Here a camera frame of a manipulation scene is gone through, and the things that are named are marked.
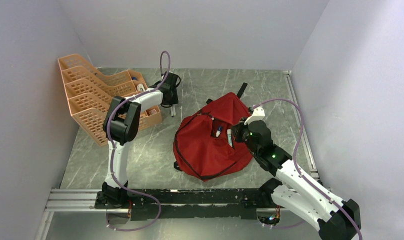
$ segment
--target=gray wall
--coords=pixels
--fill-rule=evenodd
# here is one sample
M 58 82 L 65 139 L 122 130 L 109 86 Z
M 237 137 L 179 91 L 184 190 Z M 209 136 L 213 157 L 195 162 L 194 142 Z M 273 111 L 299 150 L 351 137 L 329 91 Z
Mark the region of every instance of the gray wall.
M 57 58 L 84 48 L 55 0 L 0 1 L 0 240 L 35 237 L 78 129 Z
M 328 0 L 60 0 L 93 63 L 290 70 Z
M 331 0 L 292 78 L 321 179 L 404 240 L 404 0 Z

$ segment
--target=perforated plastic basket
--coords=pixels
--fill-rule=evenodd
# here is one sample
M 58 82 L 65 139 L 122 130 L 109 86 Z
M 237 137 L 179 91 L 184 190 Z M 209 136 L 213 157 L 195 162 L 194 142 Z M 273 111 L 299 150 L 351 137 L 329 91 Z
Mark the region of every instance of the perforated plastic basket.
M 114 96 L 129 97 L 139 93 L 138 84 L 143 84 L 147 89 L 143 76 L 133 70 L 112 76 L 104 75 L 78 54 L 59 58 L 59 67 L 71 116 L 98 145 L 106 145 L 107 138 L 103 131 L 103 122 L 112 98 Z M 156 110 L 156 113 L 149 114 L 151 110 Z M 153 106 L 141 113 L 139 130 L 161 122 L 160 109 L 158 106 Z

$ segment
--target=cable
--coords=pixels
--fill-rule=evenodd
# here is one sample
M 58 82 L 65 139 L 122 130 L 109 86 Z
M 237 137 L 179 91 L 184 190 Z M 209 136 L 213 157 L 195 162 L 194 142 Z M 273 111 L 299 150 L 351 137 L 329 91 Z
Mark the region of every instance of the cable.
M 151 92 L 154 92 L 154 91 L 158 90 L 159 87 L 163 84 L 163 82 L 164 82 L 164 81 L 166 80 L 166 78 L 168 77 L 169 70 L 170 70 L 170 67 L 171 67 L 171 57 L 169 56 L 169 53 L 168 53 L 167 51 L 161 52 L 160 64 L 159 64 L 161 73 L 162 73 L 162 56 L 163 56 L 163 54 L 166 54 L 166 55 L 168 56 L 168 70 L 166 71 L 166 74 L 163 75 L 162 81 L 157 85 L 157 87 L 156 87 L 155 89 L 147 90 L 147 91 L 141 92 L 141 93 L 139 93 L 139 94 L 137 94 L 137 95 L 134 95 L 134 96 L 132 96 L 132 97 L 126 99 L 125 101 L 121 102 L 118 106 L 116 106 L 116 108 L 113 110 L 112 114 L 109 116 L 108 123 L 107 123 L 107 127 L 106 127 L 106 134 L 107 134 L 107 136 L 108 136 L 109 141 L 112 143 L 112 154 L 111 154 L 111 157 L 110 157 L 110 169 L 111 169 L 111 171 L 112 171 L 112 172 L 111 172 L 111 176 L 112 176 L 113 181 L 115 181 L 115 183 L 116 183 L 118 186 L 120 186 L 121 188 L 123 188 L 123 189 L 125 189 L 125 190 L 127 190 L 127 191 L 129 191 L 129 192 L 132 192 L 132 193 L 134 193 L 134 194 L 139 194 L 139 195 L 142 195 L 142 196 L 145 196 L 145 197 L 148 197 L 148 198 L 153 199 L 153 200 L 159 205 L 158 214 L 157 214 L 156 217 L 155 217 L 150 223 L 148 223 L 147 225 L 144 225 L 144 226 L 141 226 L 141 227 L 137 227 L 137 228 L 132 228 L 132 229 L 123 229 L 123 228 L 116 228 L 116 227 L 111 226 L 111 225 L 109 224 L 109 221 L 108 221 L 108 215 L 106 214 L 106 224 L 107 224 L 106 227 L 108 227 L 108 228 L 110 228 L 110 229 L 113 229 L 113 230 L 115 230 L 115 231 L 132 232 L 132 231 L 137 231 L 137 230 L 140 230 L 140 229 L 144 229 L 144 228 L 146 228 L 146 227 L 152 225 L 152 224 L 159 218 L 159 216 L 160 216 L 160 214 L 161 214 L 161 203 L 159 202 L 159 200 L 158 200 L 157 198 L 155 198 L 154 196 L 152 196 L 152 195 L 150 195 L 150 194 L 144 193 L 144 192 L 139 192 L 139 191 L 135 191 L 135 190 L 129 189 L 129 188 L 127 188 L 126 186 L 122 185 L 122 184 L 118 181 L 118 179 L 116 178 L 115 173 L 113 172 L 113 159 L 114 159 L 114 156 L 115 156 L 116 146 L 115 146 L 115 142 L 113 141 L 112 136 L 111 136 L 111 133 L 110 133 L 110 124 L 111 124 L 112 119 L 113 119 L 113 117 L 115 116 L 116 112 L 118 111 L 118 109 L 121 108 L 124 104 L 126 104 L 127 102 L 130 102 L 130 101 L 132 101 L 132 100 L 135 100 L 136 98 L 139 98 L 139 97 L 141 97 L 141 96 L 144 96 L 144 95 L 146 95 L 146 94 L 149 94 L 149 93 L 151 93 Z
M 297 166 L 297 162 L 296 162 L 296 152 L 297 152 L 297 148 L 299 147 L 300 141 L 302 139 L 302 134 L 303 134 L 303 127 L 304 127 L 304 119 L 303 119 L 303 114 L 302 114 L 302 110 L 300 109 L 300 107 L 295 104 L 294 102 L 288 100 L 288 99 L 284 99 L 284 98 L 272 98 L 272 99 L 268 99 L 266 101 L 263 101 L 257 105 L 253 106 L 253 109 L 268 103 L 268 102 L 272 102 L 272 101 L 285 101 L 288 102 L 290 104 L 292 104 L 297 111 L 299 112 L 299 116 L 300 116 L 300 132 L 299 132 L 299 138 L 296 141 L 296 145 L 295 148 L 293 150 L 293 163 L 295 165 L 295 169 L 297 170 L 299 175 L 302 175 L 302 172 L 300 171 L 299 167 Z M 342 213 L 345 215 L 345 217 L 347 217 L 347 219 L 350 221 L 350 223 L 352 224 L 352 226 L 355 228 L 356 233 L 358 234 L 358 239 L 362 240 L 362 234 L 361 231 L 359 230 L 358 226 L 356 225 L 355 221 L 349 216 L 349 214 L 347 213 L 347 211 L 345 211 L 345 209 L 343 209 L 338 203 L 336 203 L 334 200 L 331 199 L 331 197 L 329 197 L 325 192 L 323 192 L 321 189 L 319 189 L 316 185 L 314 185 L 305 175 L 302 175 L 302 178 L 309 184 L 311 185 L 311 187 L 313 187 L 315 190 L 317 190 L 317 192 L 319 192 L 321 195 L 323 195 L 327 200 L 329 200 L 330 202 L 332 202 L 340 211 L 342 211 Z

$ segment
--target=backpack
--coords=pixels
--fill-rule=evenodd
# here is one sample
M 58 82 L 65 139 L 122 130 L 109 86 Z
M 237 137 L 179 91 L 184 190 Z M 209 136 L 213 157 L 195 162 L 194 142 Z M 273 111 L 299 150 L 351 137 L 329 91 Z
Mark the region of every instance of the backpack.
M 229 144 L 227 130 L 249 117 L 247 106 L 240 100 L 247 84 L 239 93 L 227 93 L 217 100 L 208 99 L 207 105 L 183 119 L 175 133 L 174 168 L 204 182 L 242 170 L 252 160 L 243 142 Z

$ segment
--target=gray marble surface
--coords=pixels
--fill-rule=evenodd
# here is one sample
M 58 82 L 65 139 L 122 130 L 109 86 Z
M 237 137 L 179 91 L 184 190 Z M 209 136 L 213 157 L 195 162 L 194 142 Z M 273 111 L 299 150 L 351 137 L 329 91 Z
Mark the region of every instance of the gray marble surface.
M 125 68 L 101 68 L 105 74 L 114 74 Z M 141 72 L 147 84 L 159 79 L 159 69 L 134 68 Z M 247 105 L 270 98 L 290 99 L 287 82 L 282 71 L 242 69 L 171 69 L 182 78 L 178 87 L 180 103 L 177 115 L 170 116 L 169 109 L 161 108 L 163 122 L 140 131 L 133 141 L 128 158 L 128 187 L 131 188 L 258 188 L 272 176 L 252 159 L 242 171 L 221 176 L 207 182 L 186 175 L 173 168 L 172 151 L 174 134 L 183 118 L 194 114 L 213 100 L 228 92 L 237 92 L 242 83 L 248 87 L 241 98 Z M 293 107 L 285 102 L 264 105 L 264 121 L 271 129 L 273 140 L 289 153 L 293 152 L 299 127 Z M 301 145 L 297 162 L 309 171 L 308 159 Z M 99 189 L 106 177 L 108 147 L 99 147 L 85 131 L 79 129 L 69 163 L 61 184 L 62 189 Z

